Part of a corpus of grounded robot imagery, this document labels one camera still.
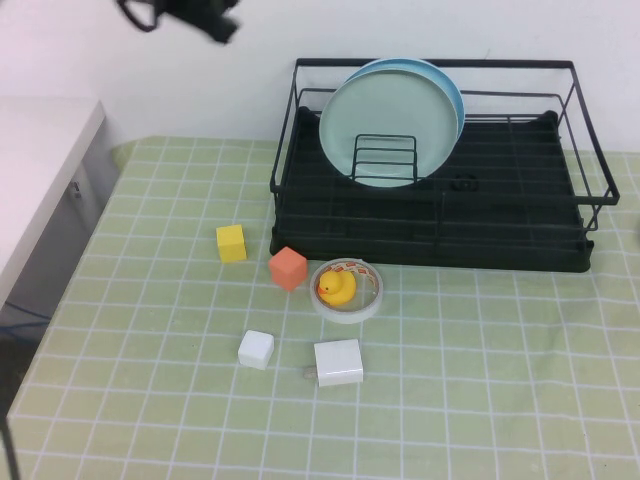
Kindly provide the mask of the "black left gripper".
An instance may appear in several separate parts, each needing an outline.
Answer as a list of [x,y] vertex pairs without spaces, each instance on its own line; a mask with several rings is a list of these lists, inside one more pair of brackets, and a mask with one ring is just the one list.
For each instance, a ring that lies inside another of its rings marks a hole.
[[213,41],[226,45],[239,28],[239,24],[226,13],[238,3],[238,0],[161,1],[158,13],[182,21],[207,34]]

